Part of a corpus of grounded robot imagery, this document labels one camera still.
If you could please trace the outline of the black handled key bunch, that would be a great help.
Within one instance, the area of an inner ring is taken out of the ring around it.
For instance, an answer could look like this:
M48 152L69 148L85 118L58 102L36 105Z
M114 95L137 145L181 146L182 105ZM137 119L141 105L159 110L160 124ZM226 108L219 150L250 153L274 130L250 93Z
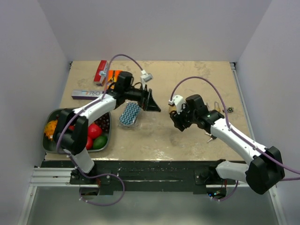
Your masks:
M209 140L207 141L207 143L216 139L216 137L210 133L205 132L205 134L210 137Z

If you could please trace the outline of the astronaut keychain with keys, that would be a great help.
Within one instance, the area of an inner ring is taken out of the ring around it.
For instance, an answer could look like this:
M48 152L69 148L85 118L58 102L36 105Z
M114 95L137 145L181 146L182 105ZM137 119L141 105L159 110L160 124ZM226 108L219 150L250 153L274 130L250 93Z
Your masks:
M227 113L232 113L234 111L234 108L233 107L228 107L226 108L226 112Z

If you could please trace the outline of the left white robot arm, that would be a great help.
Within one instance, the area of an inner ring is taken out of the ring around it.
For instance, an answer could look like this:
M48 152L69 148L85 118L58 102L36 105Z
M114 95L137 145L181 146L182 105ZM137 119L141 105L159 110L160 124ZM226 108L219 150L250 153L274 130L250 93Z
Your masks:
M122 71L117 81L97 99L80 108L67 108L59 113L52 138L57 149L62 149L82 171L80 177L85 183L92 184L97 179L97 172L93 170L94 161L86 149L89 125L118 108L126 100L135 101L144 111L160 112L161 109L153 99L152 90L146 84L152 78L150 73L143 70L141 87L136 88L133 85L133 75Z

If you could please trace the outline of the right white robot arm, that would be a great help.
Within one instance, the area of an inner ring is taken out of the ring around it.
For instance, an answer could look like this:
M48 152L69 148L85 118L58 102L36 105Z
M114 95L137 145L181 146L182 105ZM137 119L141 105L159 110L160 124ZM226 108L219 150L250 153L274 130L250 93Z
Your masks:
M186 99L176 95L168 104L170 118L177 129L184 131L196 124L207 134L226 143L245 161L244 164L221 161L209 172L212 183L220 184L224 179L242 181L262 195L285 177L284 169L280 166L282 156L276 147L267 148L236 130L220 112L210 111L200 95Z

